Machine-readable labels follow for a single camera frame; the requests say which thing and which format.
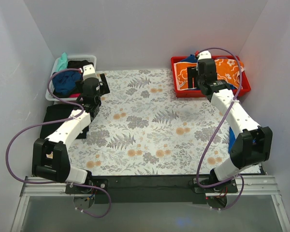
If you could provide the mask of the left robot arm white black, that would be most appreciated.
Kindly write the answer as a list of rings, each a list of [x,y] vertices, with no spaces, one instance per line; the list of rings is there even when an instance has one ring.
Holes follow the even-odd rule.
[[[82,93],[77,102],[84,111],[72,110],[71,120],[64,122],[45,139],[37,139],[33,145],[32,175],[55,182],[72,182],[82,193],[93,189],[91,173],[70,165],[68,149],[77,136],[97,116],[101,106],[101,96],[110,93],[105,74],[99,77],[84,74]]]

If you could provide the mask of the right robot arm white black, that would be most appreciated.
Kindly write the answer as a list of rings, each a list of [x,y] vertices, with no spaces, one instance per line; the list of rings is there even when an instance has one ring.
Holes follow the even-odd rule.
[[[269,159],[273,132],[253,120],[234,96],[230,85],[218,80],[215,61],[208,51],[201,52],[197,58],[197,68],[189,68],[188,77],[193,78],[201,93],[224,114],[222,121],[228,122],[235,136],[230,157],[212,169],[207,180],[196,180],[199,187],[220,192],[241,171]]]

